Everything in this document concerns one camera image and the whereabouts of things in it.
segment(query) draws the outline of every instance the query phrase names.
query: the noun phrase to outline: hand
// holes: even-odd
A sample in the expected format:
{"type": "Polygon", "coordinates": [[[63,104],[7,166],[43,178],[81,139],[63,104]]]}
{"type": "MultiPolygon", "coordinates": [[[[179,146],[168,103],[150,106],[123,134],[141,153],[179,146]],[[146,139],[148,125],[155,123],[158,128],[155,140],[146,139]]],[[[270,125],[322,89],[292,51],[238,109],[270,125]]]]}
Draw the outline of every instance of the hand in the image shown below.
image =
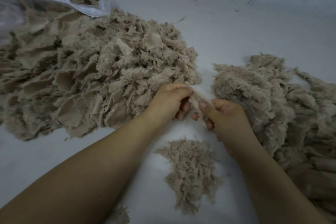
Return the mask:
{"type": "MultiPolygon", "coordinates": [[[[200,103],[199,108],[209,118],[208,129],[217,134],[232,157],[261,146],[241,105],[222,99],[213,99],[211,103],[214,106],[200,103]]],[[[199,114],[193,113],[191,117],[197,120],[199,114]]]]}
{"type": "Polygon", "coordinates": [[[144,114],[159,127],[173,119],[181,120],[190,108],[188,98],[193,89],[183,83],[163,85],[154,96],[144,114]]]}

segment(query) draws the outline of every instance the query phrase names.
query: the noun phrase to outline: right hand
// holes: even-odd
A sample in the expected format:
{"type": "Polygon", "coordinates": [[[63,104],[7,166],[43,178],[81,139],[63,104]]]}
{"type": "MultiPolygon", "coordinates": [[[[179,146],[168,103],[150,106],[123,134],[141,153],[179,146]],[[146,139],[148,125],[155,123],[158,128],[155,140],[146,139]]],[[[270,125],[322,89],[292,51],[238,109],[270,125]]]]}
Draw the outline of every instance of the right hand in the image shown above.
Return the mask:
{"type": "MultiPolygon", "coordinates": [[[[256,147],[260,148],[261,145],[241,105],[223,99],[213,99],[211,103],[214,106],[199,103],[199,108],[208,117],[208,129],[217,134],[217,138],[224,143],[232,157],[245,155],[256,147]]],[[[191,117],[197,120],[199,114],[195,112],[191,117]]]]}

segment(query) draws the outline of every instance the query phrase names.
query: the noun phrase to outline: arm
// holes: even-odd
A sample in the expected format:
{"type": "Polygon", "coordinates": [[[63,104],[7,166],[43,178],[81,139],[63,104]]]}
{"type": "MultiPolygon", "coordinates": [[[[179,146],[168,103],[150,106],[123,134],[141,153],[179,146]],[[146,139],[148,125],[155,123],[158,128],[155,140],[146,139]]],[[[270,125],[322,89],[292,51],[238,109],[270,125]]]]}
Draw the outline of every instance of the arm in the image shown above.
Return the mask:
{"type": "Polygon", "coordinates": [[[239,164],[260,223],[328,224],[258,142],[243,108],[227,100],[212,103],[214,107],[199,107],[210,118],[207,127],[239,164]]]}
{"type": "Polygon", "coordinates": [[[100,223],[152,139],[189,108],[182,83],[164,85],[146,111],[43,175],[0,210],[0,223],[100,223]]]}

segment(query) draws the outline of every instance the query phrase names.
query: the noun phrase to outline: forearm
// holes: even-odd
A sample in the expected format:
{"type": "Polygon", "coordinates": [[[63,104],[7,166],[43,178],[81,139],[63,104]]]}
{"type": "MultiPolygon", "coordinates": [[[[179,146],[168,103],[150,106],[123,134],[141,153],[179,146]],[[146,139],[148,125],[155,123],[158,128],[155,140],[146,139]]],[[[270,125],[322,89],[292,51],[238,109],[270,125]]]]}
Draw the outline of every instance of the forearm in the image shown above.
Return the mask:
{"type": "Polygon", "coordinates": [[[101,221],[154,137],[139,116],[67,159],[0,210],[1,223],[101,221]]]}
{"type": "Polygon", "coordinates": [[[261,145],[237,162],[261,224],[328,223],[261,145]]]}

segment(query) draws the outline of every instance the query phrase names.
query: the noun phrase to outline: pile of shredded fabric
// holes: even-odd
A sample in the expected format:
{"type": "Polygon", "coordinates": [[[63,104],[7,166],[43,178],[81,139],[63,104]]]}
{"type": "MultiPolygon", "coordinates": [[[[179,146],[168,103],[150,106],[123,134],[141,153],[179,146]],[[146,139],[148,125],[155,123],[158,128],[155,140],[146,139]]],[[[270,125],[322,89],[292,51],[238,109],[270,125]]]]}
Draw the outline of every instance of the pile of shredded fabric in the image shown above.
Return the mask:
{"type": "Polygon", "coordinates": [[[215,202],[219,179],[213,175],[214,152],[206,142],[183,140],[169,142],[157,153],[172,164],[172,172],[165,177],[176,195],[176,209],[183,214],[196,213],[196,204],[207,195],[215,202]]]}
{"type": "Polygon", "coordinates": [[[336,221],[336,85],[284,59],[252,56],[245,67],[217,65],[216,96],[244,108],[269,154],[319,209],[336,221]],[[310,88],[289,83],[294,75],[310,88]]]}
{"type": "Polygon", "coordinates": [[[162,84],[200,81],[197,53],[172,24],[117,10],[91,19],[59,4],[25,9],[26,22],[0,46],[0,124],[21,140],[60,127],[72,137],[117,128],[162,84]]]}

